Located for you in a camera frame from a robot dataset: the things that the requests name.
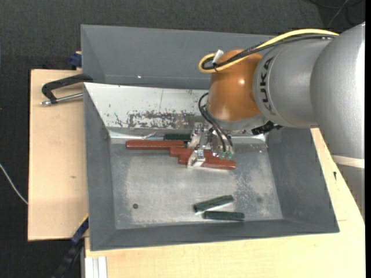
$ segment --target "dark green object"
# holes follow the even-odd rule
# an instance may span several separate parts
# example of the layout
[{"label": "dark green object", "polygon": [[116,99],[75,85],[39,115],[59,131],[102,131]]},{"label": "dark green object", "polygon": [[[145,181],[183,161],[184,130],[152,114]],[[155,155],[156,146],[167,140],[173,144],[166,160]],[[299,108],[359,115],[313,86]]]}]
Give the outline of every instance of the dark green object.
[{"label": "dark green object", "polygon": [[220,205],[231,203],[233,201],[234,201],[234,198],[231,195],[221,196],[221,197],[216,197],[211,200],[207,200],[204,202],[194,204],[193,209],[195,210],[195,212],[200,212],[200,211],[205,211],[207,209],[211,209],[211,208],[214,208]]},{"label": "dark green object", "polygon": [[163,139],[191,141],[191,136],[189,134],[165,134]]},{"label": "dark green object", "polygon": [[226,212],[226,211],[205,211],[203,214],[206,220],[236,220],[243,221],[245,214],[242,212]]}]

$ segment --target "white cable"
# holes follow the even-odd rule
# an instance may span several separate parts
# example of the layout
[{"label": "white cable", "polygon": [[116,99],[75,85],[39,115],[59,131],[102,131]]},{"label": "white cable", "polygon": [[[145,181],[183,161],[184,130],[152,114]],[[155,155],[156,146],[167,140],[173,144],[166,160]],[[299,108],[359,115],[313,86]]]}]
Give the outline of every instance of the white cable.
[{"label": "white cable", "polygon": [[14,189],[14,191],[17,193],[17,195],[21,198],[21,200],[26,203],[28,205],[28,201],[26,201],[25,198],[23,198],[23,196],[21,195],[21,193],[18,191],[18,189],[16,188],[16,186],[14,185],[13,181],[10,179],[9,175],[7,174],[7,172],[5,171],[4,167],[1,165],[0,163],[0,169],[4,172],[4,175],[6,177],[6,179],[8,179],[10,185],[12,186],[12,188]]}]

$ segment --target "black carpet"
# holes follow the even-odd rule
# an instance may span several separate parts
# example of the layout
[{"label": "black carpet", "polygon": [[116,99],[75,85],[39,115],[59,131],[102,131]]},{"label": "black carpet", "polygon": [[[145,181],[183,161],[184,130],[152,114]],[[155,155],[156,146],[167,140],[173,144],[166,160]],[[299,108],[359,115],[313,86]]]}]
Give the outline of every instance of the black carpet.
[{"label": "black carpet", "polygon": [[[71,69],[80,24],[276,34],[331,22],[341,32],[365,20],[365,1],[356,2],[331,22],[338,9],[304,0],[0,0],[0,162],[27,198],[28,70]],[[68,246],[27,243],[27,207],[0,173],[0,277],[50,277]]]}]

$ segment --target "black cable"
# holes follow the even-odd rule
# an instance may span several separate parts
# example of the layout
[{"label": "black cable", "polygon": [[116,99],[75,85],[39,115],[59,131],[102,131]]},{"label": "black cable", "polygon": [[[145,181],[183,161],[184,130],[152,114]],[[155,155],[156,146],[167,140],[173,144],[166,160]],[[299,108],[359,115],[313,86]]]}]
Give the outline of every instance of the black cable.
[{"label": "black cable", "polygon": [[219,139],[221,140],[221,144],[223,146],[223,151],[225,152],[227,150],[225,146],[225,142],[223,140],[223,137],[221,136],[221,133],[218,130],[218,125],[216,125],[212,120],[209,119],[209,117],[206,115],[206,111],[201,106],[202,99],[205,98],[209,93],[205,93],[201,96],[201,98],[198,100],[198,109],[204,119],[206,119],[214,128],[216,134],[218,135]]},{"label": "black cable", "polygon": [[315,2],[314,0],[305,0],[305,1],[311,2],[311,3],[313,3],[314,5],[317,5],[317,6],[320,6],[320,7],[323,7],[323,8],[338,9],[337,6],[320,4],[320,3],[318,3],[318,2]]},{"label": "black cable", "polygon": [[328,28],[334,22],[335,18],[341,13],[341,11],[347,6],[347,4],[349,3],[349,1],[350,0],[345,0],[344,1],[343,5],[338,9],[338,11],[336,12],[336,14],[332,17],[331,21],[328,23],[328,25],[327,25]]},{"label": "black cable", "polygon": [[317,5],[319,7],[323,7],[323,8],[329,8],[329,9],[337,9],[338,11],[336,12],[336,14],[333,16],[333,18],[331,19],[331,21],[329,22],[328,26],[330,26],[332,23],[333,23],[333,20],[341,13],[341,11],[345,8],[345,11],[344,11],[344,16],[345,16],[345,19],[346,21],[348,22],[348,24],[352,27],[354,27],[355,25],[357,25],[357,23],[354,23],[350,20],[350,16],[349,16],[349,11],[348,11],[348,8],[350,7],[353,7],[353,6],[356,6],[357,4],[361,3],[363,0],[358,0],[356,2],[354,2],[353,4],[350,4],[350,5],[347,5],[348,4],[348,0],[345,0],[344,3],[341,5],[341,6],[333,6],[333,5],[324,5],[324,4],[321,4],[321,3],[318,3],[316,2],[315,0],[304,0],[304,1],[307,1],[307,2],[310,2],[310,3],[313,3],[314,5]]},{"label": "black cable", "polygon": [[205,98],[209,93],[205,93],[201,96],[201,98],[199,99],[198,101],[198,109],[200,110],[200,113],[201,115],[203,116],[203,118],[205,118],[209,123],[212,124],[213,128],[215,129],[215,132],[218,134],[219,138],[221,139],[221,143],[223,144],[223,151],[225,152],[225,142],[221,136],[221,134],[223,134],[229,145],[231,147],[233,147],[233,142],[232,142],[232,138],[227,134],[227,132],[225,132],[219,125],[218,123],[215,121],[215,119],[207,112],[207,110],[205,110],[205,107],[206,105],[204,106],[201,106],[201,102],[203,100],[203,98]]},{"label": "black cable", "polygon": [[208,66],[208,67],[206,67],[205,64],[211,62],[213,60],[213,57],[207,58],[201,64],[201,67],[202,67],[202,69],[205,69],[205,70],[212,70],[212,69],[222,67],[222,66],[224,66],[224,65],[226,65],[230,62],[236,61],[239,58],[246,57],[250,54],[257,53],[257,52],[260,52],[260,51],[265,50],[265,49],[269,49],[269,48],[274,47],[274,46],[279,46],[279,45],[284,44],[284,43],[290,43],[290,42],[295,42],[295,41],[300,41],[300,40],[305,40],[305,39],[333,38],[333,37],[335,37],[335,36],[333,36],[333,35],[319,35],[319,34],[304,35],[304,36],[298,36],[298,37],[294,37],[294,38],[286,38],[282,41],[275,42],[275,43],[272,43],[270,45],[266,45],[266,46],[263,46],[263,47],[260,47],[260,48],[256,48],[257,46],[260,45],[259,44],[259,45],[255,45],[255,46],[252,46],[252,47],[249,47],[249,48],[243,50],[242,52],[234,55],[233,57],[229,58],[228,60],[226,60],[222,63],[219,63],[219,64],[214,63],[212,66]]},{"label": "black cable", "polygon": [[[315,0],[304,0],[304,1],[310,2],[314,5],[317,5],[317,6],[320,6],[320,7],[323,7],[323,8],[329,8],[329,9],[339,9],[341,7],[341,6],[333,6],[333,5],[324,5],[324,4],[316,2]],[[354,2],[353,4],[349,5],[349,7],[353,7],[357,4],[359,4],[360,2],[362,2],[362,0]]]}]

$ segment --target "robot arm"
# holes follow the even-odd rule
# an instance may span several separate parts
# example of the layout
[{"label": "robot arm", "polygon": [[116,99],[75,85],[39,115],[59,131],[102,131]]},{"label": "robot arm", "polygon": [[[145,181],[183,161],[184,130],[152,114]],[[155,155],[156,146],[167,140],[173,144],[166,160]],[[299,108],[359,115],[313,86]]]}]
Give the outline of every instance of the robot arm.
[{"label": "robot arm", "polygon": [[324,32],[282,41],[264,57],[234,61],[241,51],[226,53],[216,63],[227,67],[213,65],[206,110],[229,131],[268,121],[319,127],[364,213],[365,23],[339,36]]}]

